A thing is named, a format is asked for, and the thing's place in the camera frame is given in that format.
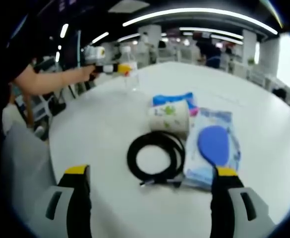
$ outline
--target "ceiling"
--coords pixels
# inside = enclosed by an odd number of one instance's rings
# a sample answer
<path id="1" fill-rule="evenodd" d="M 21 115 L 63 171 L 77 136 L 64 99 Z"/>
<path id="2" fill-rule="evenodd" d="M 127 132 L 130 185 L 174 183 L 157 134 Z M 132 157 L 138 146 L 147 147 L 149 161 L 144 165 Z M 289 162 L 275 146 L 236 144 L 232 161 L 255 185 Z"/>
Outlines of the ceiling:
<path id="1" fill-rule="evenodd" d="M 146 19 L 126 27 L 122 26 L 124 22 L 148 13 L 182 7 L 207 7 L 240 13 L 281 32 L 277 20 L 258 0 L 185 0 L 185 2 L 179 0 L 144 0 L 149 6 L 133 13 L 109 13 L 109 9 L 120 2 L 119 0 L 77 0 L 77 2 L 79 3 L 78 7 L 72 12 L 68 12 L 67 15 L 58 19 L 45 17 L 49 27 L 53 29 L 51 32 L 54 43 L 50 44 L 50 48 L 54 52 L 58 44 L 62 45 L 62 42 L 71 37 L 78 29 L 82 31 L 81 44 L 87 45 L 104 32 L 109 32 L 109 35 L 96 44 L 101 44 L 104 41 L 115 41 L 120 37 L 137 33 L 138 27 L 148 24 L 161 25 L 163 32 L 177 27 L 203 27 L 242 35 L 243 29 L 249 29 L 257 34 L 259 41 L 275 37 L 274 34 L 253 23 L 214 13 L 176 13 Z M 66 37 L 61 39 L 59 34 L 64 23 L 68 23 L 69 28 Z"/>

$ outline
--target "plastic bottle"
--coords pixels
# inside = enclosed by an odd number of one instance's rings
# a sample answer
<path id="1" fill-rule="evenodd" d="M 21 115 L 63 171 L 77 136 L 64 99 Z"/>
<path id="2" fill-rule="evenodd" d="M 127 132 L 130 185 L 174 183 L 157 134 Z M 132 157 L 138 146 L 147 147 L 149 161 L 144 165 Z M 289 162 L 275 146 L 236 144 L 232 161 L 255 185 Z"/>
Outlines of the plastic bottle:
<path id="1" fill-rule="evenodd" d="M 121 49 L 121 57 L 119 63 L 127 64 L 132 68 L 132 71 L 125 76 L 125 86 L 128 91 L 135 91 L 139 86 L 139 79 L 137 73 L 137 61 L 131 53 L 130 46 L 124 46 Z"/>

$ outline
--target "white table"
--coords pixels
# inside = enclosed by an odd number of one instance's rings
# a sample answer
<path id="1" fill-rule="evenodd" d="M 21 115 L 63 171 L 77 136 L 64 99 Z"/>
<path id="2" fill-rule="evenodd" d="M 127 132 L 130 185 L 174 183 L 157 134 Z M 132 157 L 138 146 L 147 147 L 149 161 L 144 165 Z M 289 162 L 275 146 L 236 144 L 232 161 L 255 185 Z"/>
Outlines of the white table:
<path id="1" fill-rule="evenodd" d="M 188 91 L 199 106 L 233 112 L 242 154 L 239 176 L 279 223 L 290 210 L 290 107 L 246 80 L 203 66 L 168 62 L 139 70 L 139 77 L 138 93 L 126 94 L 119 77 L 72 101 L 53 120 L 50 145 L 57 180 L 68 167 L 91 165 L 93 237 L 209 237 L 211 194 L 140 188 L 126 164 L 131 142 L 149 131 L 151 96 Z M 156 153 L 155 160 L 145 163 L 150 153 Z M 157 148 L 139 155 L 146 170 L 161 168 L 167 163 L 162 158 Z"/>

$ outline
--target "coiled black cable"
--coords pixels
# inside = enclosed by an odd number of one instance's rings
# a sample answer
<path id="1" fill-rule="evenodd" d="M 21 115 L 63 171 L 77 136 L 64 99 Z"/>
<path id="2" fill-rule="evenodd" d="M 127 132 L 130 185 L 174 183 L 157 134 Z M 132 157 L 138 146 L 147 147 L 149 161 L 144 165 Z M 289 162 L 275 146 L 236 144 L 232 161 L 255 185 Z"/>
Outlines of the coiled black cable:
<path id="1" fill-rule="evenodd" d="M 138 152 L 147 145 L 156 145 L 165 150 L 170 157 L 170 165 L 165 170 L 157 174 L 147 174 L 143 172 L 137 165 L 136 157 Z M 178 166 L 176 151 L 180 154 L 180 165 Z M 182 172 L 185 159 L 185 149 L 180 139 L 166 131 L 153 131 L 142 135 L 135 139 L 129 147 L 127 153 L 127 164 L 129 170 L 143 182 L 140 185 L 147 183 L 168 183 L 169 179 L 174 179 Z"/>

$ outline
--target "desk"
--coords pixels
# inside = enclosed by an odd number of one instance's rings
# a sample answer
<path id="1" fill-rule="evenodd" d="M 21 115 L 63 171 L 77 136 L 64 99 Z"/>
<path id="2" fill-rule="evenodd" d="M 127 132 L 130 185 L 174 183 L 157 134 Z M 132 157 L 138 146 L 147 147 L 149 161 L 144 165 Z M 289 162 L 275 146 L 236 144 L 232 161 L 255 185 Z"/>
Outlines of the desk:
<path id="1" fill-rule="evenodd" d="M 199 106 L 232 111 L 241 146 L 240 178 L 269 205 L 275 223 L 285 217 L 290 210 L 290 107 L 251 82 L 203 66 L 156 64 L 139 70 L 139 79 L 138 93 L 126 94 L 121 77 L 93 88 L 70 102 L 51 126 L 57 180 L 68 167 L 91 165 L 93 237 L 210 235 L 210 193 L 140 188 L 128 170 L 128 147 L 149 131 L 146 109 L 155 94 L 192 91 Z M 161 166 L 155 164 L 159 157 L 150 164 Z"/>

